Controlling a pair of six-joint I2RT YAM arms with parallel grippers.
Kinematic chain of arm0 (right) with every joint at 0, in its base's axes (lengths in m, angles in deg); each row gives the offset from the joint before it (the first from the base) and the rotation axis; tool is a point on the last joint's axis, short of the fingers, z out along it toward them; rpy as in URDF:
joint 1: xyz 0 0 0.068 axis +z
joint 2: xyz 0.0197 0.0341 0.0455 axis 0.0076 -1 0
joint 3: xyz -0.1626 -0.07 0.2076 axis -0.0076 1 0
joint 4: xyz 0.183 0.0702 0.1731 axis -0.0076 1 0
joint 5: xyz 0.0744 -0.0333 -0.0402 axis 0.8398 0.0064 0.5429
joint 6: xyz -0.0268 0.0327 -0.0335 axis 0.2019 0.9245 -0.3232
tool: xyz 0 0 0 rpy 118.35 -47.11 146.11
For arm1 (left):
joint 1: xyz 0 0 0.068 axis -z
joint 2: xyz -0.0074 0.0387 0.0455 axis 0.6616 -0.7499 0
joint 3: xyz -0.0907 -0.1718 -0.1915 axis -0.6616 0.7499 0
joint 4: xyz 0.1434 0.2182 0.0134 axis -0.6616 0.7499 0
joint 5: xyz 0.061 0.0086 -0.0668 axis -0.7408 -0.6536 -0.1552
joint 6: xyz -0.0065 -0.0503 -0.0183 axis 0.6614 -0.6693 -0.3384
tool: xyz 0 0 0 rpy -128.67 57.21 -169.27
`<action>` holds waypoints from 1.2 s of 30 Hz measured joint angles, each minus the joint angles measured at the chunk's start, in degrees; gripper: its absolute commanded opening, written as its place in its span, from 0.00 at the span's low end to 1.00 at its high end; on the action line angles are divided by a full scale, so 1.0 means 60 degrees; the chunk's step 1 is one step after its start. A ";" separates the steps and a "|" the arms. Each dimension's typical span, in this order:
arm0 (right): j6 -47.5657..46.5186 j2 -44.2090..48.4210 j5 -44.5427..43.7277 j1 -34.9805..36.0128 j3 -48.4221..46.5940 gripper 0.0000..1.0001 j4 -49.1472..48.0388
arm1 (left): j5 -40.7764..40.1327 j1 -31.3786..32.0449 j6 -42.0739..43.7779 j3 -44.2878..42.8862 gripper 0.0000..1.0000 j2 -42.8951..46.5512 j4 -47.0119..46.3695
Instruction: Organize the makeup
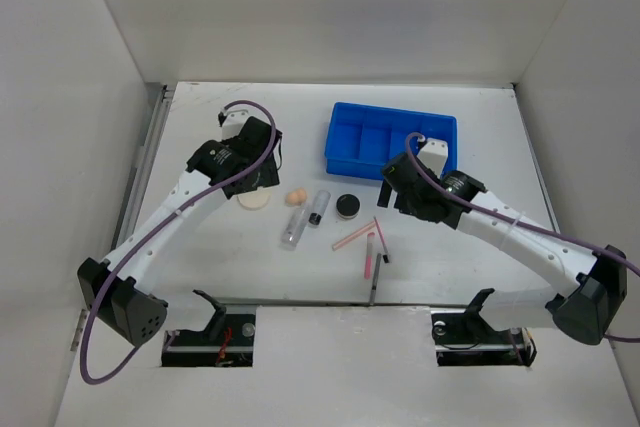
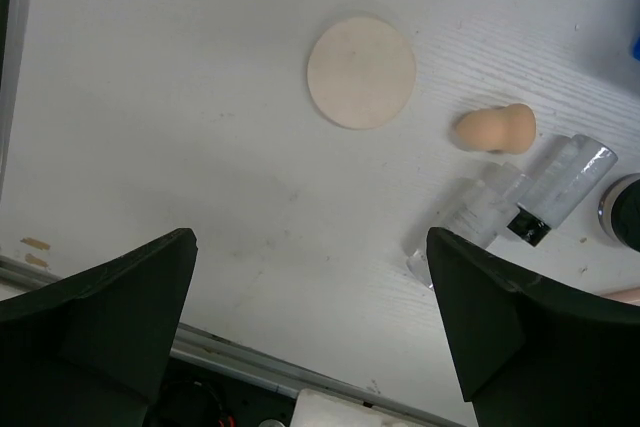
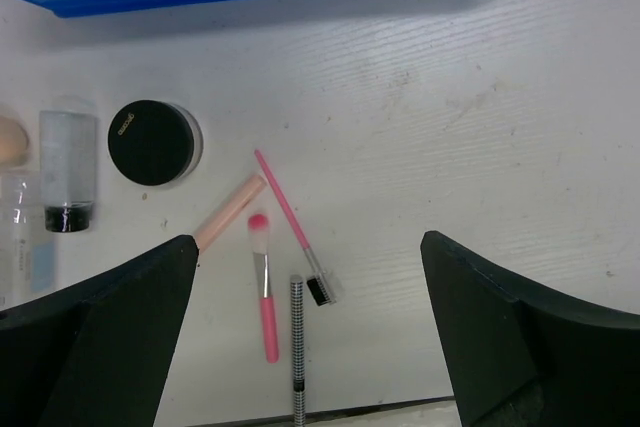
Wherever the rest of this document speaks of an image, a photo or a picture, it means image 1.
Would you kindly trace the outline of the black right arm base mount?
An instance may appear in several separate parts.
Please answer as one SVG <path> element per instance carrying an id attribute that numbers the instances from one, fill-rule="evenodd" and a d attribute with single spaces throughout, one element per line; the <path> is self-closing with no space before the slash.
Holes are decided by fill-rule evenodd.
<path id="1" fill-rule="evenodd" d="M 495 330 L 480 316 L 494 293 L 494 289 L 482 289 L 465 308 L 431 311 L 439 367 L 532 366 L 537 347 L 527 329 Z"/>

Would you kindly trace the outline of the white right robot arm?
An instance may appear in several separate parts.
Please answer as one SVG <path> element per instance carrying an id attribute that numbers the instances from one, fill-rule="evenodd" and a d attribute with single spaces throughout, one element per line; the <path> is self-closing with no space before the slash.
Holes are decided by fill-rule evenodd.
<path id="1" fill-rule="evenodd" d="M 401 213 L 475 237 L 546 282 L 536 290 L 480 291 L 463 316 L 470 338 L 484 341 L 524 327 L 557 328 L 586 345 L 605 337 L 626 297 L 629 263 L 623 252 L 534 225 L 478 180 L 459 171 L 439 179 L 411 153 L 397 155 L 381 173 Z"/>

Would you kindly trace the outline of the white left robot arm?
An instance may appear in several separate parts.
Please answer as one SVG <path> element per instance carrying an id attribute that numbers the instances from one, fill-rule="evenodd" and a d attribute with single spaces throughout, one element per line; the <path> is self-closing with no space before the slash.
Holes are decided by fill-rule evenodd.
<path id="1" fill-rule="evenodd" d="M 254 116 L 236 135 L 209 140 L 192 154 L 177 184 L 142 226 L 103 260 L 77 271 L 92 308 L 113 270 L 97 317 L 134 347 L 148 342 L 166 320 L 168 304 L 152 291 L 169 257 L 195 228 L 232 197 L 279 184 L 273 150 L 281 132 Z"/>

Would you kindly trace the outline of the clear bottle black cap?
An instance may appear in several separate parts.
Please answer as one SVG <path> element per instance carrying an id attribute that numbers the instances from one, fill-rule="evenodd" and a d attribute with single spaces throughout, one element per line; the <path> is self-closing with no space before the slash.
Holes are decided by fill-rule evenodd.
<path id="1" fill-rule="evenodd" d="M 331 194 L 326 190 L 320 190 L 314 197 L 309 214 L 309 224 L 317 227 L 320 225 L 327 206 L 329 204 Z"/>

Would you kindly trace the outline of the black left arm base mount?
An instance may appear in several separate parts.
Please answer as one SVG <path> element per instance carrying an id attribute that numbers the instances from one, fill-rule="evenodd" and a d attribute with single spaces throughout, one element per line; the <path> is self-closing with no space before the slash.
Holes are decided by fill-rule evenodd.
<path id="1" fill-rule="evenodd" d="M 257 306 L 221 303 L 194 289 L 213 315 L 201 329 L 177 329 L 165 334 L 161 366 L 165 368 L 251 368 L 257 326 Z"/>

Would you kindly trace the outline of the black round compact jar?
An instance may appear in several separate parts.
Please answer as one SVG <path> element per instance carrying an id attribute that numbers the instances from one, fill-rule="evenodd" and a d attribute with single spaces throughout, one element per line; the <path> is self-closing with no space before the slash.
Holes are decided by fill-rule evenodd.
<path id="1" fill-rule="evenodd" d="M 354 219 L 361 208 L 358 197 L 353 194 L 343 194 L 336 200 L 336 212 L 343 220 Z"/>

